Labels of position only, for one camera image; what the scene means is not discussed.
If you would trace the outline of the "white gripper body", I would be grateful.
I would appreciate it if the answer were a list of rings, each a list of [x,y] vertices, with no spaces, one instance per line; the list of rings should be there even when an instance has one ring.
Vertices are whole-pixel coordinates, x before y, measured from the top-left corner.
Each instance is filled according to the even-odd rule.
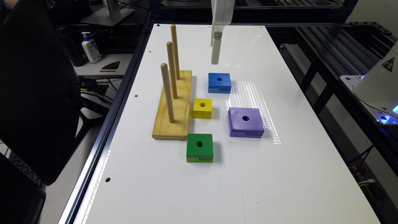
[[[233,18],[235,0],[211,0],[212,23],[230,25]]]

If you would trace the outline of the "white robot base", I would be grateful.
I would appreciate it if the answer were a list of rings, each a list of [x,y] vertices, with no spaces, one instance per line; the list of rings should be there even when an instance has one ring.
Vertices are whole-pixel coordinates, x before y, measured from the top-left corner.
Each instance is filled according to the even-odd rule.
[[[397,44],[365,75],[343,75],[340,80],[376,124],[397,126]]]

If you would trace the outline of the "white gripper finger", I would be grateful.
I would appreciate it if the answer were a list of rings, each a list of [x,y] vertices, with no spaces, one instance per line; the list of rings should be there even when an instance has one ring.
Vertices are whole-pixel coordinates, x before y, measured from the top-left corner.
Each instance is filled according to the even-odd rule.
[[[211,35],[211,64],[217,65],[220,59],[220,50],[221,50],[221,40],[223,36],[223,25],[212,25],[212,35]]]

